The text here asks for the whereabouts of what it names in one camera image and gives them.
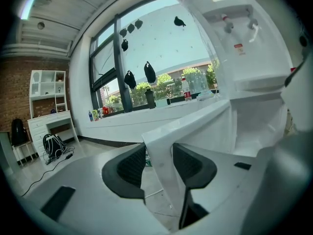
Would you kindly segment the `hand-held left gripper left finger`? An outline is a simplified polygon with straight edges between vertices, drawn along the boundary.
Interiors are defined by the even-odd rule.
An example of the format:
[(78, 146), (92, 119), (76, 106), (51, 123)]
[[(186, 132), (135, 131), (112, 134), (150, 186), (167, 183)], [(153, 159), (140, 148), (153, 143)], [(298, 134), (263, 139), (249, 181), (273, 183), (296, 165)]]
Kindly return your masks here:
[(141, 189), (145, 144), (107, 151), (66, 165), (23, 200), (49, 235), (166, 235)]

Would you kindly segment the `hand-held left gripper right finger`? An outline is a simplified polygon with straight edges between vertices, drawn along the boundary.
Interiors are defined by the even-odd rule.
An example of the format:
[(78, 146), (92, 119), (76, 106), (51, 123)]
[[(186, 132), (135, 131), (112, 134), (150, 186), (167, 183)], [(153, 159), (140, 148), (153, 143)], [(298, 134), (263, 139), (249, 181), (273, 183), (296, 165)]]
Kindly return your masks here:
[(173, 161), (185, 186), (180, 235), (312, 234), (312, 132), (256, 157), (175, 143)]

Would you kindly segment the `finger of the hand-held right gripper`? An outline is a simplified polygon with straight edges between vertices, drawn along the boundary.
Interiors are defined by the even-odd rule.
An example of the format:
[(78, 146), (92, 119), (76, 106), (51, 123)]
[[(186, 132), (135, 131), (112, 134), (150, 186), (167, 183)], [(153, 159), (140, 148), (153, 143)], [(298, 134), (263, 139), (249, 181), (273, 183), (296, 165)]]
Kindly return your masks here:
[(285, 80), (284, 102), (296, 130), (305, 132), (313, 129), (313, 39), (302, 33), (299, 42), (303, 60)]

